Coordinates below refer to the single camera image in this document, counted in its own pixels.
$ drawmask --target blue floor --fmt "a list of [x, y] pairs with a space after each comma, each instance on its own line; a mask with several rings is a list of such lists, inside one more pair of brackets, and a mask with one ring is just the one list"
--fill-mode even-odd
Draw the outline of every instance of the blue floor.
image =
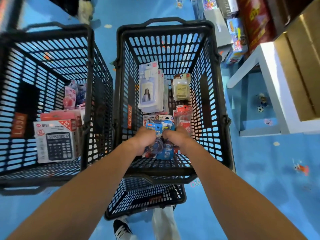
[[[113, 78], [115, 72], [109, 63], [116, 58], [116, 30], [119, 26], [142, 23], [150, 18], [195, 18], [190, 0], [185, 0], [181, 9], [176, 7], [176, 0], [93, 2], [96, 20], [95, 41]], [[63, 24], [78, 22], [74, 18], [69, 20], [65, 12], [47, 0], [26, 0], [20, 27], [49, 21]], [[224, 85], [235, 69], [236, 67], [222, 69]], [[296, 134], [239, 137], [240, 128], [266, 126], [266, 118], [276, 123], [272, 105], [263, 113], [256, 110], [256, 95], [265, 92], [266, 88], [259, 73], [243, 79], [234, 88], [225, 88], [227, 110], [233, 121], [230, 132], [237, 174], [266, 196], [308, 239], [320, 240], [320, 136]], [[293, 158], [296, 162], [302, 161], [303, 165], [310, 167], [310, 176], [306, 177], [294, 171]], [[174, 211], [182, 240], [226, 239], [201, 184], [192, 186], [185, 186], [187, 201], [178, 205]], [[33, 196], [0, 196], [0, 239], [5, 239], [54, 190], [56, 188], [46, 189]], [[154, 239], [151, 212], [131, 216], [129, 223], [133, 233], [138, 235], [140, 240]], [[115, 239], [112, 222], [102, 218], [90, 239]]]

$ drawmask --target forearm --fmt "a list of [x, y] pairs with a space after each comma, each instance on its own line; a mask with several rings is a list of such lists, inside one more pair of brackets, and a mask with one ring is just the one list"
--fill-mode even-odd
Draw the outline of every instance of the forearm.
[[89, 239], [135, 155], [130, 140], [119, 145], [57, 190], [8, 240]]
[[185, 151], [228, 239], [306, 239], [262, 194], [194, 140]]

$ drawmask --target hand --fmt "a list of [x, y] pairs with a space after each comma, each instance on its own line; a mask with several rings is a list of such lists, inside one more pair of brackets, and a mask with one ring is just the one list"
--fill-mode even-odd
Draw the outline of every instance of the hand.
[[185, 147], [188, 141], [193, 141], [186, 129], [182, 126], [178, 126], [176, 131], [165, 130], [162, 132], [162, 136], [164, 139], [169, 139], [174, 145], [179, 146], [182, 154], [186, 154]]
[[130, 138], [128, 141], [133, 143], [133, 146], [137, 150], [137, 156], [141, 156], [144, 153], [144, 149], [153, 145], [156, 140], [156, 132], [146, 127], [140, 127], [136, 135]]

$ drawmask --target white pants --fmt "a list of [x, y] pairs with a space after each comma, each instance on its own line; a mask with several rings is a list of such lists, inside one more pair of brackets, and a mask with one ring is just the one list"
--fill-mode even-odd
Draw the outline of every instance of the white pants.
[[[174, 220], [174, 209], [172, 206], [167, 206], [164, 209], [154, 209], [152, 226], [155, 240], [181, 240], [176, 221]], [[138, 240], [138, 237], [125, 233], [119, 240]]]

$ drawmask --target black plastic shopping basket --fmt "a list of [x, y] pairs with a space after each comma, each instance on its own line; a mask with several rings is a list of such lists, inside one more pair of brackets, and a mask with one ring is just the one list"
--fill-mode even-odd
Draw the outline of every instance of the black plastic shopping basket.
[[[172, 21], [181, 24], [149, 26]], [[192, 137], [232, 169], [231, 120], [226, 112], [220, 57], [210, 21], [169, 17], [121, 26], [117, 31], [115, 61], [114, 147], [134, 136], [142, 126], [138, 68], [140, 64], [157, 60], [168, 80], [175, 74], [191, 73]], [[172, 114], [178, 103], [173, 101], [171, 93], [169, 103]], [[153, 184], [186, 184], [197, 177], [188, 157], [181, 154], [171, 161], [137, 157], [126, 175], [143, 175]]]
[[[51, 28], [29, 32], [43, 27]], [[33, 121], [40, 120], [40, 113], [63, 109], [70, 80], [87, 82], [86, 100], [91, 101], [85, 108], [81, 160], [38, 164]], [[112, 78], [88, 25], [52, 22], [3, 33], [0, 86], [0, 194], [35, 194], [60, 186], [111, 151]], [[21, 115], [25, 122], [18, 121]], [[35, 189], [5, 190], [31, 186]]]
[[186, 202], [183, 185], [152, 185], [141, 177], [123, 178], [104, 217], [112, 220], [154, 208]]

